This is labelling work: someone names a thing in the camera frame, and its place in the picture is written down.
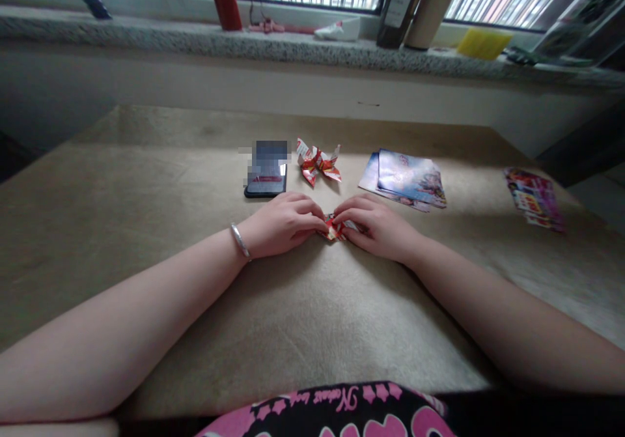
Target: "black and pink shirt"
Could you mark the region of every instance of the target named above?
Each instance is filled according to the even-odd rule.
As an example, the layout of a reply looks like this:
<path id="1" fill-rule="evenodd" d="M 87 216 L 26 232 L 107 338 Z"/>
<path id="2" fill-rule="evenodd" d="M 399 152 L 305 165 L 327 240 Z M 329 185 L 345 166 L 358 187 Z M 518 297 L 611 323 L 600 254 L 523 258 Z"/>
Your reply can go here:
<path id="1" fill-rule="evenodd" d="M 392 382 L 310 388 L 225 414 L 197 437 L 453 437 L 446 406 Z"/>

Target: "cardboard tube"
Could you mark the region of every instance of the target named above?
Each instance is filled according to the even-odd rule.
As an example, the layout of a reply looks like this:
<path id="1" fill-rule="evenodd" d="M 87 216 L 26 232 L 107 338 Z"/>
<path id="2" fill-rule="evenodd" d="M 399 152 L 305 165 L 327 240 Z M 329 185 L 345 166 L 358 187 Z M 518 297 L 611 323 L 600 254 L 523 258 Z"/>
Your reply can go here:
<path id="1" fill-rule="evenodd" d="M 406 46 L 428 49 L 441 26 L 451 0 L 421 0 L 404 41 Z"/>

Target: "granite windowsill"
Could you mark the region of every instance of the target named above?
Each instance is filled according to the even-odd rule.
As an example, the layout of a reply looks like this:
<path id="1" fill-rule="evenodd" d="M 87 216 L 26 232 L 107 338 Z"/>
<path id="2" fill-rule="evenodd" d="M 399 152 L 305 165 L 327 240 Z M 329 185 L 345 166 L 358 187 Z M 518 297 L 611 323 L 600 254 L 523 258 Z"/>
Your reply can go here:
<path id="1" fill-rule="evenodd" d="M 205 23 L 118 16 L 98 21 L 86 13 L 0 6 L 0 38 L 53 44 L 111 46 L 211 57 L 340 66 L 460 79 L 535 82 L 547 85 L 623 89 L 625 74 L 599 68 L 562 71 L 481 61 L 453 50 L 387 50 L 375 42 L 322 42 L 290 33 L 229 33 Z"/>

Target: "yellow sponge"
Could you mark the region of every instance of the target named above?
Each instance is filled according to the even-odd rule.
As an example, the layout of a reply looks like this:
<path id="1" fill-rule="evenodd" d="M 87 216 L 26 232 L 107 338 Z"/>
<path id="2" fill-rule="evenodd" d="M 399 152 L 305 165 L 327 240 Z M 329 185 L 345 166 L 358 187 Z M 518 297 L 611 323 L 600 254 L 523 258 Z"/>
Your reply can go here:
<path id="1" fill-rule="evenodd" d="M 512 40 L 512 35 L 497 30 L 470 28 L 458 46 L 458 53 L 492 61 Z"/>

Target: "phone screen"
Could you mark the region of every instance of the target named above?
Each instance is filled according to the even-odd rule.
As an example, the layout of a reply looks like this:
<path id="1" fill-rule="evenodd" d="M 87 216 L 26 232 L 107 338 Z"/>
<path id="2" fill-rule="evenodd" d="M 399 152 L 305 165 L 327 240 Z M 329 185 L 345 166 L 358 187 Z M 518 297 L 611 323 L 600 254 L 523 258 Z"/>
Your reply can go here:
<path id="1" fill-rule="evenodd" d="M 247 197 L 272 197 L 286 191 L 287 141 L 257 141 L 247 172 Z"/>

